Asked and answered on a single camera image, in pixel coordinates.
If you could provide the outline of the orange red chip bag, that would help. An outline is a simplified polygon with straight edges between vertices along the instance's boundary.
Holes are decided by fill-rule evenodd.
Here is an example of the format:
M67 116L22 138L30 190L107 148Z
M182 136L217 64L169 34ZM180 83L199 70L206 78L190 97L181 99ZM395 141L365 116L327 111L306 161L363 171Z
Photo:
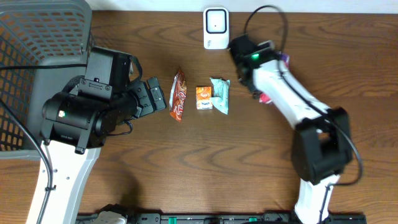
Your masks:
M185 100L187 97L187 84L185 74L181 69L174 77L172 89L170 91L169 108L170 115L178 122L181 122Z

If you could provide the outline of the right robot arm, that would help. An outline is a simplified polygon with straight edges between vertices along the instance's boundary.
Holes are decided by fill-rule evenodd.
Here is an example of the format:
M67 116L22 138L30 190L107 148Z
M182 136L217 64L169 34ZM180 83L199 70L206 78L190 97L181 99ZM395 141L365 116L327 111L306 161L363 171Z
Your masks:
M301 223L324 222L333 188L353 159L347 112L330 108L310 94L272 41L255 44L242 35L228 49L239 82L251 92L266 94L294 130L291 161L300 177L297 218Z

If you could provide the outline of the purple red snack packet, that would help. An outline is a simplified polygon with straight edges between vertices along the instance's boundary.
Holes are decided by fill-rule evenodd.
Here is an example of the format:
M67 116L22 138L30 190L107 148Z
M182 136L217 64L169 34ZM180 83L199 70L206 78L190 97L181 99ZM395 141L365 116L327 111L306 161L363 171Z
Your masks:
M280 58L282 59L282 61L285 63L285 66L289 67L290 56L288 54L285 54L282 52L278 52L278 54L279 54ZM263 104L271 104L272 100L267 94L262 92L259 97L259 102L263 103Z

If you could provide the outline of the grey plastic mesh basket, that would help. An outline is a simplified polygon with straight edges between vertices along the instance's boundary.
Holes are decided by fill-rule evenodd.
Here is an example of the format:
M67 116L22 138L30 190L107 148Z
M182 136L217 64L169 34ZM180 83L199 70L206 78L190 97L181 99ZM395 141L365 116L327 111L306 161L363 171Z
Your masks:
M85 74L94 45L86 1L1 1L1 99L37 142L44 103Z

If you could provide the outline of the small orange box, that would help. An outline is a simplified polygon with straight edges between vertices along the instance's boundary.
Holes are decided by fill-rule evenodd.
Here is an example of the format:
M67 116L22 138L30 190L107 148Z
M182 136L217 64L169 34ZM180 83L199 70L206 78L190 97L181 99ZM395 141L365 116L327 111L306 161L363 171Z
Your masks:
M210 86L196 87L196 106L198 110L211 110L213 108L211 94L212 88Z

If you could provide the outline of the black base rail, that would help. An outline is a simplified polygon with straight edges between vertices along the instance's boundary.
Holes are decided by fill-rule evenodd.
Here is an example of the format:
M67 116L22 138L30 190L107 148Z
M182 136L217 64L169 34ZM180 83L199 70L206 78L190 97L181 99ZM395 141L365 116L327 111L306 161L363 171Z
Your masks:
M162 213L155 210L139 210L137 213L115 205L107 205L98 213L78 215L75 224L131 223L131 224L238 224L238 223L300 223L294 212L268 211L265 213Z

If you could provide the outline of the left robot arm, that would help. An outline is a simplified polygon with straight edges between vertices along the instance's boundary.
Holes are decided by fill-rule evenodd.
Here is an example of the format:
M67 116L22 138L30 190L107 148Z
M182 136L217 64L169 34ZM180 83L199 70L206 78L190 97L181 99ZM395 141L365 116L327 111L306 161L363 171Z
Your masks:
M90 172L116 126L167 106L158 79L136 81L113 96L60 92L43 106L40 172L27 223L74 223Z

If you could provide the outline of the teal packet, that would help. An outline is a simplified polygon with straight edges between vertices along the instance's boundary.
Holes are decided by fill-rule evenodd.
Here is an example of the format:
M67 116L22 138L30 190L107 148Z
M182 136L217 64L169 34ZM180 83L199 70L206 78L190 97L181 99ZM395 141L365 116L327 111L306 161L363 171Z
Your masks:
M211 97L213 106L223 114L228 114L230 80L220 78L210 78L210 80L213 84L213 96Z

